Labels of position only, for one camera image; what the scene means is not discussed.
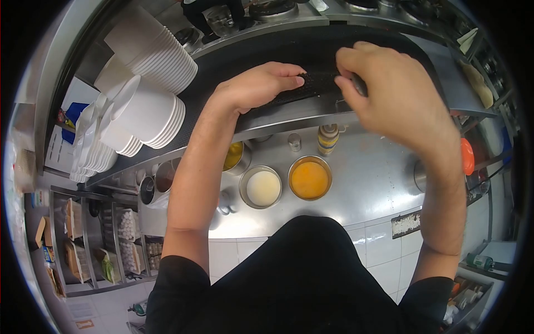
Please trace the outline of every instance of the person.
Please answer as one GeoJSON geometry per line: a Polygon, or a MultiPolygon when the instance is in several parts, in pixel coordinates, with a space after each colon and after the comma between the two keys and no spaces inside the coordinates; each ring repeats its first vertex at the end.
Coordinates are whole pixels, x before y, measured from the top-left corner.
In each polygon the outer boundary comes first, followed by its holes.
{"type": "Polygon", "coordinates": [[[466,219],[460,134],[417,60],[357,42],[340,49],[336,63],[335,82],[363,127],[412,149],[427,171],[423,245],[399,305],[362,266],[343,227],[325,217],[290,220],[210,286],[208,228],[236,121],[304,84],[300,66],[266,63],[219,84],[193,129],[171,187],[148,334],[438,332],[466,219]],[[366,82],[368,97],[357,92],[351,72],[366,82]]]}
{"type": "Polygon", "coordinates": [[[219,38],[209,24],[206,22],[206,18],[203,11],[214,6],[228,6],[230,13],[232,14],[232,19],[234,24],[237,25],[239,30],[246,29],[250,27],[250,21],[245,18],[245,9],[243,9],[243,4],[241,0],[176,0],[181,2],[182,10],[184,16],[188,21],[195,26],[198,30],[204,33],[202,38],[203,44],[208,44],[219,38]]]}

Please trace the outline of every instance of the black rubber mat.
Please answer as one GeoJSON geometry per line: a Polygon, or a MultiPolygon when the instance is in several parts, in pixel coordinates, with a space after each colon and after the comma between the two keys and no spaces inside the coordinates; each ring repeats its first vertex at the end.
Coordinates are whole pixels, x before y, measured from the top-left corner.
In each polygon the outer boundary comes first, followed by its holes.
{"type": "Polygon", "coordinates": [[[274,100],[265,105],[278,106],[289,102],[302,100],[305,98],[325,94],[333,90],[339,91],[334,82],[334,78],[339,75],[337,72],[317,72],[308,71],[300,76],[304,78],[304,85],[295,90],[286,90],[278,94],[274,100]]]}

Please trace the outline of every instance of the bowl of orange sauce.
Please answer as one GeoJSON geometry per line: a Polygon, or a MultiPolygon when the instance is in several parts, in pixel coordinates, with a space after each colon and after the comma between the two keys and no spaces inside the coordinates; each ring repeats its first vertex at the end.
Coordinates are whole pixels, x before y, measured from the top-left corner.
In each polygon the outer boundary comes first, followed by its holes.
{"type": "Polygon", "coordinates": [[[291,165],[287,181],[297,197],[303,200],[317,200],[329,191],[332,185],[332,171],[320,157],[305,156],[291,165]]]}

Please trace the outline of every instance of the green bottle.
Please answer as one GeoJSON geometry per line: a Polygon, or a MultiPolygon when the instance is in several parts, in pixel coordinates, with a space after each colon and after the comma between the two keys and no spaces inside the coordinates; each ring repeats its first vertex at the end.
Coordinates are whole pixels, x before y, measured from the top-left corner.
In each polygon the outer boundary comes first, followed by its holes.
{"type": "Polygon", "coordinates": [[[483,255],[476,255],[471,253],[467,253],[466,262],[467,265],[470,267],[486,271],[490,270],[495,265],[491,257],[485,257],[483,255]]]}

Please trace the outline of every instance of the orange lid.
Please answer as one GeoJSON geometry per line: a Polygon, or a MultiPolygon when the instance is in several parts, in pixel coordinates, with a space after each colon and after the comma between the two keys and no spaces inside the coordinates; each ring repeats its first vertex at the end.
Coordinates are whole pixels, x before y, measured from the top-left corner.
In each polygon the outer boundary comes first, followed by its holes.
{"type": "Polygon", "coordinates": [[[462,152],[462,167],[465,175],[471,175],[475,170],[475,156],[473,155],[473,148],[467,139],[462,138],[460,143],[462,152]]]}

